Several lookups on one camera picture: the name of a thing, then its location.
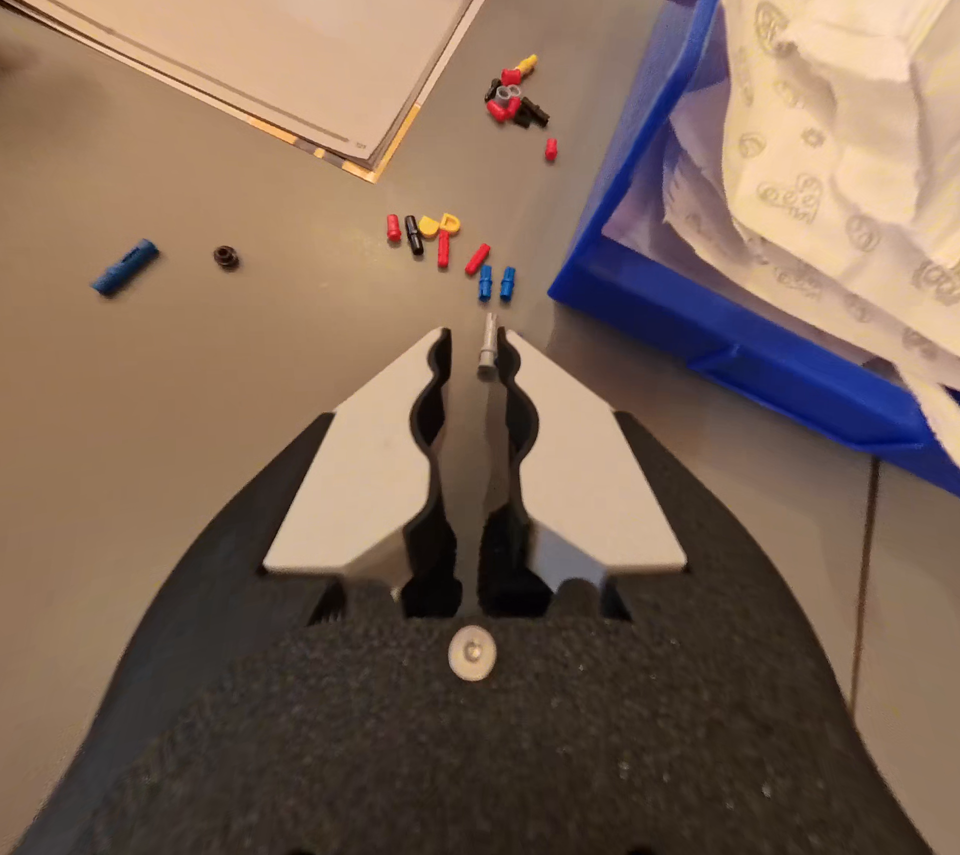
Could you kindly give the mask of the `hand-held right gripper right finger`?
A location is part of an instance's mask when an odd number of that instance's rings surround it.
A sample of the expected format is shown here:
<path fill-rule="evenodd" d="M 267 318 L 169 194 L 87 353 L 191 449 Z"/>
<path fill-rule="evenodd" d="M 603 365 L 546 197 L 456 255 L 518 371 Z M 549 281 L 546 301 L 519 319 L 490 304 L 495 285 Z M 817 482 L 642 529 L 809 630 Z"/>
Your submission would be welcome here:
<path fill-rule="evenodd" d="M 481 538 L 481 609 L 538 617 L 569 582 L 603 597 L 619 577 L 683 572 L 620 414 L 515 331 L 497 328 L 495 354 L 508 484 Z"/>

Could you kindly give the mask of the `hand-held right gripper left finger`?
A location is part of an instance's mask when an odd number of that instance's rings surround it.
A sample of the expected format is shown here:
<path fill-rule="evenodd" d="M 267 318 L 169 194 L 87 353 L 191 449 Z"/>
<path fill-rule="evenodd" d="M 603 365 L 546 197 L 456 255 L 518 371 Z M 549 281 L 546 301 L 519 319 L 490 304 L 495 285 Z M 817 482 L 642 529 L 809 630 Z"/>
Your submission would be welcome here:
<path fill-rule="evenodd" d="M 430 330 L 338 405 L 263 559 L 274 575 L 376 582 L 409 617 L 462 602 L 438 455 L 452 334 Z"/>

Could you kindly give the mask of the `grey desk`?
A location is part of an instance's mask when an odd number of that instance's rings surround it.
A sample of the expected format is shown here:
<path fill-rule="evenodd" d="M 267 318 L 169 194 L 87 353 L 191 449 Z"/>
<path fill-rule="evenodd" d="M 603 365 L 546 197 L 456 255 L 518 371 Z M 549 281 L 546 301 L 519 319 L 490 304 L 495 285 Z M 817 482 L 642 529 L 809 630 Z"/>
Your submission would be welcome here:
<path fill-rule="evenodd" d="M 375 184 L 2 9 L 2 853 L 72 761 L 146 609 L 212 517 L 427 330 L 453 334 L 439 465 L 476 608 L 507 477 L 462 267 L 385 237 L 449 211 L 518 270 L 507 324 L 632 413 L 803 606 L 856 725 L 937 853 L 958 853 L 958 497 L 556 306 L 664 0 L 487 0 Z M 497 125 L 522 90 L 546 129 Z M 159 258 L 91 287 L 142 239 Z M 230 246 L 224 271 L 212 252 Z"/>

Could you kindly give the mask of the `blue plastic bin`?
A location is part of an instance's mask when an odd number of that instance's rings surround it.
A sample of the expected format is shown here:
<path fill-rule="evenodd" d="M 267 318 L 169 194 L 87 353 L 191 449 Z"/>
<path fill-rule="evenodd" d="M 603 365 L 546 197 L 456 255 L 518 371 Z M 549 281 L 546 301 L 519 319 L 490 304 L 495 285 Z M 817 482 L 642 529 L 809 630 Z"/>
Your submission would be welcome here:
<path fill-rule="evenodd" d="M 958 466 L 904 387 L 857 364 L 824 335 L 776 315 L 668 234 L 654 257 L 610 223 L 666 228 L 665 177 L 679 142 L 669 116 L 682 96 L 725 81 L 720 0 L 666 0 L 576 233 L 548 294 L 681 360 L 708 380 L 847 448 L 958 495 Z"/>

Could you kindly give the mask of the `long blue brick pin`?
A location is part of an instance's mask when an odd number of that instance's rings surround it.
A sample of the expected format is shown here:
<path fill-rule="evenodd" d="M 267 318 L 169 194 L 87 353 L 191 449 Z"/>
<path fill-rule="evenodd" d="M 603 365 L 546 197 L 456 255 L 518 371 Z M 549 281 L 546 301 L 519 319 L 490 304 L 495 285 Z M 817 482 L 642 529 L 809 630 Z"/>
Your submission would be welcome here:
<path fill-rule="evenodd" d="M 160 256 L 161 250 L 149 239 L 142 238 L 117 261 L 107 266 L 89 286 L 100 297 L 114 297 Z"/>

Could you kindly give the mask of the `scattered small brick pins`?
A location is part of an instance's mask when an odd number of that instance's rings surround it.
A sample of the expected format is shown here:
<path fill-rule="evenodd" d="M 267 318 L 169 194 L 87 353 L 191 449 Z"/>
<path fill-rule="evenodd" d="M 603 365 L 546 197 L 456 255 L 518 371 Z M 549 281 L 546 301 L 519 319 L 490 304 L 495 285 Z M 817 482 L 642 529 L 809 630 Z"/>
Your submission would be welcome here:
<path fill-rule="evenodd" d="M 499 75 L 489 82 L 484 105 L 488 117 L 498 126 L 548 128 L 549 114 L 522 90 L 523 82 L 534 73 L 538 63 L 539 58 L 531 54 L 516 65 L 501 69 Z M 462 223 L 453 213 L 442 213 L 438 218 L 388 213 L 385 219 L 385 237 L 390 247 L 407 245 L 412 256 L 420 259 L 426 253 L 427 243 L 433 242 L 436 245 L 436 265 L 443 273 L 450 269 L 451 240 L 461 229 Z M 491 252 L 489 244 L 480 244 L 463 268 L 465 277 L 476 280 L 477 300 L 482 305 L 489 304 L 494 296 L 495 275 L 489 263 Z"/>

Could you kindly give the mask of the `white printed paper bags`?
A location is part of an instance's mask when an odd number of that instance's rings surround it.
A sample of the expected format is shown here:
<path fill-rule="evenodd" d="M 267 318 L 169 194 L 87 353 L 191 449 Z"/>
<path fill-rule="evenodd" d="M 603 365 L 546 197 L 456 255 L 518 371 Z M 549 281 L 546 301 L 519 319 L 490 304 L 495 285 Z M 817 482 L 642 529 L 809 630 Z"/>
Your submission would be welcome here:
<path fill-rule="evenodd" d="M 719 0 L 604 235 L 856 362 L 958 465 L 958 0 Z"/>

